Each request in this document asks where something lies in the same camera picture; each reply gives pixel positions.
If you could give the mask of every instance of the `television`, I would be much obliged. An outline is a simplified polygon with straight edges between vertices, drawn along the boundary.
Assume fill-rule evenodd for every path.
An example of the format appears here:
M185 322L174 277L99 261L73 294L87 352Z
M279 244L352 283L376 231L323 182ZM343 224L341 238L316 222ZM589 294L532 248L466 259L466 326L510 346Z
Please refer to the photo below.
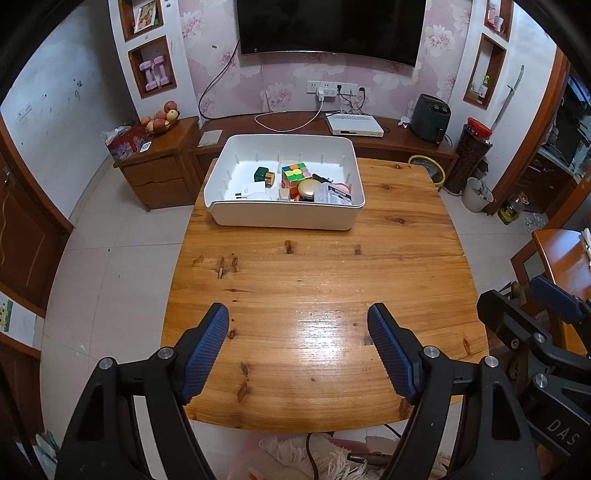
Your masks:
M426 0L236 0L242 54L331 52L415 66Z

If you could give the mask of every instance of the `green box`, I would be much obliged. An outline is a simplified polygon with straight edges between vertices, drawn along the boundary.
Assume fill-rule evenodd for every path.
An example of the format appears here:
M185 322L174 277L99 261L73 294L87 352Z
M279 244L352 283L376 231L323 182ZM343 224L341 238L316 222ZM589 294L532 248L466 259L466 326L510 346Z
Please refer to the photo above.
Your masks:
M267 167L258 167L255 172L255 181L265 181L265 175L269 173L269 169Z

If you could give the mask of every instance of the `floral wallpaper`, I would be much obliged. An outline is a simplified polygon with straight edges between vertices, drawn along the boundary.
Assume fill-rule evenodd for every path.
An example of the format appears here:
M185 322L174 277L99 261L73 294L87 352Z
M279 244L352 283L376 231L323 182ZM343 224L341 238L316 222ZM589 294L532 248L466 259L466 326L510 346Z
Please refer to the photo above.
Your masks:
M179 0L189 70L197 98L225 67L238 40L235 0ZM202 111L219 117L268 111L314 111L308 80L356 83L365 87L364 113L410 116L421 93L448 101L460 66L472 0L427 0L423 39L415 68L353 55L267 53L234 56L232 64L203 98ZM363 93L352 98L359 108ZM323 109L349 108L329 98Z

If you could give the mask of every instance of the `tile floor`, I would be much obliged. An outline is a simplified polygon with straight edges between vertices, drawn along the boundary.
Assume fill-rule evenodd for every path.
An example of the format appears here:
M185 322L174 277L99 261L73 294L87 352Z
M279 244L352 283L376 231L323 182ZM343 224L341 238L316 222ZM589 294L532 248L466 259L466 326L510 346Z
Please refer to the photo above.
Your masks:
M441 193L479 293L514 278L509 261L530 239L523 222L468 212ZM90 197L68 243L51 292L41 347L41 404L46 428L61 442L80 393L99 358L144 359L160 345L174 267L192 207L147 213L119 172L110 168ZM459 404L450 409L442 448L451 453ZM143 399L138 420L152 475L165 478ZM217 478L225 479L250 433L193 422ZM402 431L403 425L396 425ZM336 436L364 440L384 427Z

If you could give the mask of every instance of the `white bucket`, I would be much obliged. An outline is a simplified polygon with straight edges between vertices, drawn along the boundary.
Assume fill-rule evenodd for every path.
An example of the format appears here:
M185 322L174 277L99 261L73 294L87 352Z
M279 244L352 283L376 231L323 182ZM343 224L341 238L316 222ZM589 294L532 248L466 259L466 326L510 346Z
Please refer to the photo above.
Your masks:
M477 192L481 187L482 182L480 180L470 177L462 194L462 203L473 213L481 212L486 205L493 201L492 192L489 189L482 192L483 197L478 195Z

